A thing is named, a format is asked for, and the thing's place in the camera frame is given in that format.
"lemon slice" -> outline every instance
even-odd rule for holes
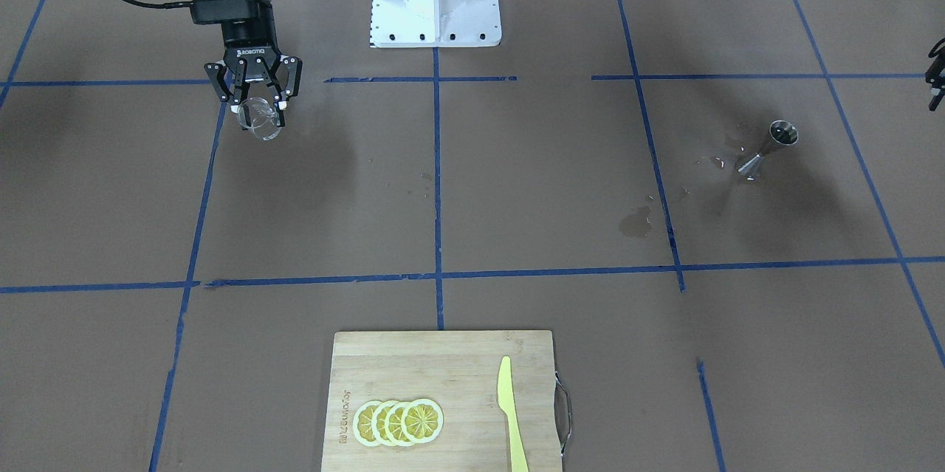
[[[429,398],[410,402],[401,417],[401,431],[418,445],[433,441],[442,429],[443,409]]]
[[[357,423],[354,426],[354,438],[357,439],[358,442],[361,442],[362,445],[381,445],[381,442],[374,437],[374,432],[371,430],[371,416],[374,415],[374,409],[380,405],[380,400],[364,402],[354,414],[354,421]]]
[[[404,411],[411,405],[411,402],[398,402],[397,405],[388,409],[387,417],[384,419],[384,429],[381,431],[384,438],[398,446],[412,446],[414,442],[408,439],[402,430],[401,419],[404,418]]]
[[[387,402],[381,402],[377,405],[377,408],[374,409],[374,413],[371,414],[371,434],[374,435],[374,439],[377,442],[384,446],[396,446],[394,442],[388,441],[384,436],[384,427],[385,422],[388,420],[388,411],[392,407],[399,404],[398,400],[388,400]]]

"wooden cutting board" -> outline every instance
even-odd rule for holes
[[[561,472],[550,331],[335,334],[322,472],[510,472],[509,429],[496,398],[503,355],[512,361],[529,472]],[[368,448],[354,438],[354,412],[364,402],[416,398],[443,408],[434,441]]]

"jigger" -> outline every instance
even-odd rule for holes
[[[775,121],[767,129],[765,142],[754,154],[747,155],[735,163],[735,169],[746,179],[758,178],[765,157],[772,152],[797,143],[797,127],[786,121]]]

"plastic knife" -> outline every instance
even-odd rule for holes
[[[512,472],[529,472],[526,449],[522,446],[519,419],[515,414],[515,394],[512,390],[512,360],[506,355],[499,365],[499,408],[509,419],[509,447],[511,448]]]

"water droplet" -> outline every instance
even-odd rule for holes
[[[627,237],[636,237],[636,239],[647,237],[653,229],[649,222],[650,212],[652,210],[649,206],[641,206],[637,208],[637,213],[624,217],[624,220],[620,222],[620,233]]]

